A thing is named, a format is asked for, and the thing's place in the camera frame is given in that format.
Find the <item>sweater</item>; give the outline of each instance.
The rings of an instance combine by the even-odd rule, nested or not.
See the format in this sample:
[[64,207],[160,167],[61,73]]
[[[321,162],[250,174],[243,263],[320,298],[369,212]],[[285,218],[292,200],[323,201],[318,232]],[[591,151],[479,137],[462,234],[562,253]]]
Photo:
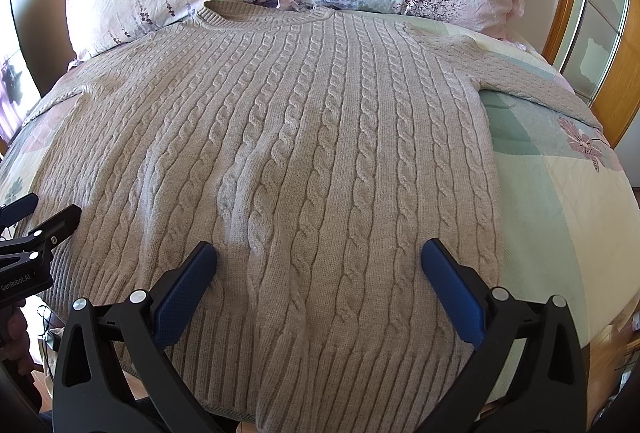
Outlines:
[[32,119],[77,99],[31,221],[82,207],[43,297],[63,318],[78,297],[123,301],[210,241],[218,271],[166,350],[208,411],[268,433],[413,431],[470,354],[421,246],[437,236],[498,283],[481,88],[598,125],[464,36],[208,2],[66,74],[37,107]]

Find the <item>metal screw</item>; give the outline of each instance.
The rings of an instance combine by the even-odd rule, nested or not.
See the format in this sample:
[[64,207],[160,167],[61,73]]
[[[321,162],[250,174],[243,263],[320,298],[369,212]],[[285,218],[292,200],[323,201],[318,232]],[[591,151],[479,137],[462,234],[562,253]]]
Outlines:
[[491,291],[491,295],[498,301],[507,301],[509,299],[509,291],[502,287],[496,287]]
[[74,310],[82,310],[86,307],[86,299],[80,298],[74,301]]
[[143,290],[136,290],[129,296],[129,301],[132,303],[142,303],[146,299],[146,292]]
[[566,299],[564,299],[562,296],[559,296],[558,294],[553,296],[551,298],[551,301],[553,301],[556,307],[559,307],[559,308],[566,307]]

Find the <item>floral bedsheet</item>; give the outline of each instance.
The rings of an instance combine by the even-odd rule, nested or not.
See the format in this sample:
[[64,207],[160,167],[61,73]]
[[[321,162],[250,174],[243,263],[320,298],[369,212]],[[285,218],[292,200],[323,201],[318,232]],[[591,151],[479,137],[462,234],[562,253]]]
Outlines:
[[[476,32],[424,18],[381,16],[438,34],[466,34],[558,84],[562,76],[532,48],[519,50]],[[640,291],[640,210],[604,136],[576,120],[503,93],[482,91],[500,180],[504,261],[501,285],[514,296],[545,302],[564,296],[582,345],[597,336]],[[31,182],[78,96],[30,122],[0,163],[0,204],[30,192]],[[495,388],[504,392],[510,365]]]
[[[53,137],[75,105],[76,98],[56,104],[18,134],[6,157],[0,162],[0,205],[15,202],[30,193],[33,177]],[[2,237],[8,238],[11,233],[12,229],[7,229]]]

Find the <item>human hand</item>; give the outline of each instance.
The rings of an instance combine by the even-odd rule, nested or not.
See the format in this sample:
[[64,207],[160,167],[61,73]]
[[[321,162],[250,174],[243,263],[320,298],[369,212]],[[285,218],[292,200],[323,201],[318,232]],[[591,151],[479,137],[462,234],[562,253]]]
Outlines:
[[20,307],[24,307],[24,299],[14,305],[14,313],[6,322],[6,328],[11,337],[4,345],[4,354],[18,363],[18,373],[28,375],[34,369],[33,359],[29,353],[29,334],[27,334],[27,320]]

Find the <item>cable knit sweater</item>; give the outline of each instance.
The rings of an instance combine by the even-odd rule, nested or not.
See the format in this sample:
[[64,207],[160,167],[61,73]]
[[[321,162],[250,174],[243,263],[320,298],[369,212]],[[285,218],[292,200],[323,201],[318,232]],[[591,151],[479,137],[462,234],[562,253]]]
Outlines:
[[207,409],[269,433],[412,431],[469,353],[422,244],[498,281],[477,90],[597,121],[469,38],[207,5],[67,74],[34,114],[77,95],[34,181],[34,222],[82,207],[44,297],[63,317],[122,301],[205,239],[218,273],[167,354]]

